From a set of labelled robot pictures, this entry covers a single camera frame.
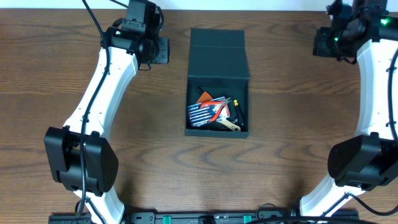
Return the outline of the black handled claw hammer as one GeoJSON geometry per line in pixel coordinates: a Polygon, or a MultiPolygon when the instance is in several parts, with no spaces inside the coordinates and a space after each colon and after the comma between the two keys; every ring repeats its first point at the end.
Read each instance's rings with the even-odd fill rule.
{"type": "Polygon", "coordinates": [[[204,92],[205,92],[201,87],[197,87],[197,88],[196,88],[196,91],[197,91],[197,93],[198,93],[199,95],[202,95],[202,94],[204,94],[204,92]]]}

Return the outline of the dark green box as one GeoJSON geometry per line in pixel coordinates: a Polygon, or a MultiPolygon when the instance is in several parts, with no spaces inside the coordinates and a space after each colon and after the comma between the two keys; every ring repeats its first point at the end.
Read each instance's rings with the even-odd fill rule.
{"type": "MultiPolygon", "coordinates": [[[[195,104],[201,87],[214,99],[231,98],[234,91],[243,111],[245,125],[240,132],[194,128],[185,110],[185,135],[246,139],[249,136],[249,67],[243,30],[192,28],[188,60],[186,106],[195,104]]],[[[236,118],[234,102],[229,103],[230,121],[236,118]]]]}

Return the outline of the orange blade wooden scraper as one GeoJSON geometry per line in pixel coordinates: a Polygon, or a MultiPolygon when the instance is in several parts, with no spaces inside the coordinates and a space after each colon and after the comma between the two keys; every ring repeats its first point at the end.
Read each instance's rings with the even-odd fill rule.
{"type": "MultiPolygon", "coordinates": [[[[214,98],[207,92],[205,91],[204,94],[200,95],[199,99],[197,100],[197,103],[202,103],[204,101],[210,101],[213,100],[214,98]]],[[[210,128],[210,129],[214,129],[214,130],[228,130],[228,131],[233,131],[233,132],[240,132],[241,131],[241,127],[239,126],[236,118],[234,118],[232,121],[230,121],[231,115],[228,119],[224,120],[224,121],[219,121],[219,122],[214,122],[214,123],[210,123],[210,124],[206,124],[204,126],[200,126],[200,127],[194,127],[194,128],[210,128]]]]}

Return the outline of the blue screwdriver set case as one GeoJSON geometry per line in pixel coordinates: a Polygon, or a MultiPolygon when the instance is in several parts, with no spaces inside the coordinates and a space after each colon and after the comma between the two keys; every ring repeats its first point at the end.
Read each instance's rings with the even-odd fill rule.
{"type": "Polygon", "coordinates": [[[197,103],[187,107],[188,119],[192,127],[200,127],[209,124],[206,122],[206,118],[208,117],[208,115],[210,115],[211,110],[200,109],[200,105],[202,103],[197,103]]]}

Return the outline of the orange handled pliers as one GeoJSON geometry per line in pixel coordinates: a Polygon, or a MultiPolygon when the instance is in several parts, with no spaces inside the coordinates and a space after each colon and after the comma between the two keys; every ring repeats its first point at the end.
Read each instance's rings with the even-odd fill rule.
{"type": "Polygon", "coordinates": [[[210,101],[203,102],[200,105],[200,109],[211,110],[208,115],[207,123],[212,123],[217,120],[222,120],[230,117],[230,111],[228,104],[231,102],[231,98],[218,98],[210,101]]]}

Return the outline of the black yellow screwdriver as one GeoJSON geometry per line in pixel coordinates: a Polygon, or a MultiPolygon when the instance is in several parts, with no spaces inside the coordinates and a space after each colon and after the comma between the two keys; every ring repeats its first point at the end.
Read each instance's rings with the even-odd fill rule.
{"type": "Polygon", "coordinates": [[[244,125],[245,125],[243,111],[241,109],[241,106],[240,106],[238,100],[235,97],[234,91],[231,91],[231,92],[232,92],[232,95],[233,95],[234,108],[235,108],[235,112],[236,112],[236,120],[237,120],[239,126],[241,128],[243,128],[244,125]]]}

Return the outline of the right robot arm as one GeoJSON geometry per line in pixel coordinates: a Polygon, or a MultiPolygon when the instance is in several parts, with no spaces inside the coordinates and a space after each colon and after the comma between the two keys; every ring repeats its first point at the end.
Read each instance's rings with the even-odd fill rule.
{"type": "Polygon", "coordinates": [[[334,145],[323,180],[299,202],[302,223],[347,222],[349,200],[397,177],[397,18],[385,1],[335,1],[330,27],[317,30],[313,54],[360,71],[360,109],[354,137],[334,145]]]}

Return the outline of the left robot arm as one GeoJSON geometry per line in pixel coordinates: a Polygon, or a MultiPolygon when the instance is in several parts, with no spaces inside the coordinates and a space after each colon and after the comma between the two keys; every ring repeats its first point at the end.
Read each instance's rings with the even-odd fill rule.
{"type": "Polygon", "coordinates": [[[169,62],[169,40],[159,35],[164,15],[150,1],[130,0],[125,17],[100,30],[99,59],[81,101],[61,128],[48,128],[44,145],[54,181],[79,197],[62,223],[130,223],[114,187],[119,161],[109,137],[113,119],[141,65],[169,62]]]}

